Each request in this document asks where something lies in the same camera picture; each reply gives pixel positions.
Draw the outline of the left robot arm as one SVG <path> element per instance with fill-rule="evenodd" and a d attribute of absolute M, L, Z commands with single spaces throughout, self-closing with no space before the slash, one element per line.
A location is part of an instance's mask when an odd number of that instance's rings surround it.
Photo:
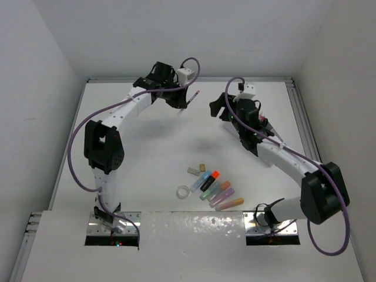
<path fill-rule="evenodd" d="M 146 77 L 138 78 L 123 100 L 104 120 L 90 120 L 85 126 L 84 156 L 92 168 L 98 189 L 94 214 L 108 225 L 120 211 L 117 199 L 116 171 L 125 158 L 123 141 L 131 122 L 156 99 L 163 99 L 175 109 L 187 107 L 187 84 L 195 72 L 181 66 L 157 62 Z"/>

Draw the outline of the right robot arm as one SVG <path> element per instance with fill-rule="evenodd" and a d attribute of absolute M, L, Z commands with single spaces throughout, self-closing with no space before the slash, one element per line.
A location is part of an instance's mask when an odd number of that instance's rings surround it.
<path fill-rule="evenodd" d="M 311 163 L 291 153 L 289 147 L 281 147 L 268 119 L 260 116 L 258 100 L 222 93 L 209 107 L 212 117 L 234 126 L 246 150 L 279 168 L 300 187 L 300 197 L 282 198 L 264 208 L 264 222 L 269 227 L 288 219 L 321 224 L 350 204 L 340 168 L 333 162 Z"/>

